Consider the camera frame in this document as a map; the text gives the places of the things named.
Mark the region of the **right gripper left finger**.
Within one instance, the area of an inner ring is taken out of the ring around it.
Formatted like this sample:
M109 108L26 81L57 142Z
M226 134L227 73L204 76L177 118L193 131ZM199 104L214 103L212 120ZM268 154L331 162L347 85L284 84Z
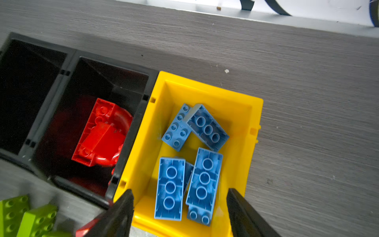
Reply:
M134 214L134 196L131 189L121 197L84 235L85 237L129 237Z

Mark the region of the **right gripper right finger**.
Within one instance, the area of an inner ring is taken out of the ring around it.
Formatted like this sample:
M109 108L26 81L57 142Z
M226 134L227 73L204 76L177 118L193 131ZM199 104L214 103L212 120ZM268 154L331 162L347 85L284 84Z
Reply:
M280 237L278 232L234 188L228 190L227 207L235 237Z

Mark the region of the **red lego brick cluster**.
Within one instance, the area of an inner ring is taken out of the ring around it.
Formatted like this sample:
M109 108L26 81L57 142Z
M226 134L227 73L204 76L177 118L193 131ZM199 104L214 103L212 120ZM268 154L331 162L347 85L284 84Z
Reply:
M76 230L76 237L84 237L98 222L99 218L95 218Z

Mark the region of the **blue lego brick top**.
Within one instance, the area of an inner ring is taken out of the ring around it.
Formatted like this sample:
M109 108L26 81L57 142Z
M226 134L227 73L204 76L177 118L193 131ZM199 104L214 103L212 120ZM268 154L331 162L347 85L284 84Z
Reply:
M187 218L196 223L210 226L212 221L212 212L206 209L197 207L195 205L189 205Z

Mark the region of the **blue lego brick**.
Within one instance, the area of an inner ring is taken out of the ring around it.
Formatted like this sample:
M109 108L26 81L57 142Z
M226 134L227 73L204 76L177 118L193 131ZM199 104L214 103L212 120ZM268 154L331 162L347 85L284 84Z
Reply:
M187 205L213 212L222 162L223 155L220 153L203 148L197 150L186 199Z
M184 118L192 132L213 152L219 152L229 136L202 104L194 105Z
M184 117L187 115L191 107L183 104L171 125L162 137L162 141L179 152L190 135L191 129L184 122Z
M195 205L189 205L187 218L196 223L210 226L212 221L212 212L206 209L197 207Z
M182 158L160 158L155 219L182 220L185 165Z

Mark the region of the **small red lego brick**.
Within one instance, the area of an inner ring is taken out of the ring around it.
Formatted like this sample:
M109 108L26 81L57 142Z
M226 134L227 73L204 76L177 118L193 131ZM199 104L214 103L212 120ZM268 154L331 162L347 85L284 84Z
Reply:
M100 123L96 125L79 148L79 156L93 166L113 166L115 155L123 145L125 135L114 126Z

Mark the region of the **red arch lego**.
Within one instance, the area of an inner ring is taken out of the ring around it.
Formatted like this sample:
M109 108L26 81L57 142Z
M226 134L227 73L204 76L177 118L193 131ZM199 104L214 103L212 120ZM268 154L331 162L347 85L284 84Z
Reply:
M86 137L90 134L91 130L100 123L106 123L114 126L117 130L119 130L119 132L125 135L126 138L131 127L132 121L133 116L126 109L116 105L115 103L111 103L109 101L98 98L94 104L94 107L84 127L80 140L76 146L76 149L72 156L72 160L82 165L92 167L89 161L85 161L84 158L81 158L79 156L79 148L86 139ZM114 156L116 163L118 162L122 147L123 145L119 147L119 151Z

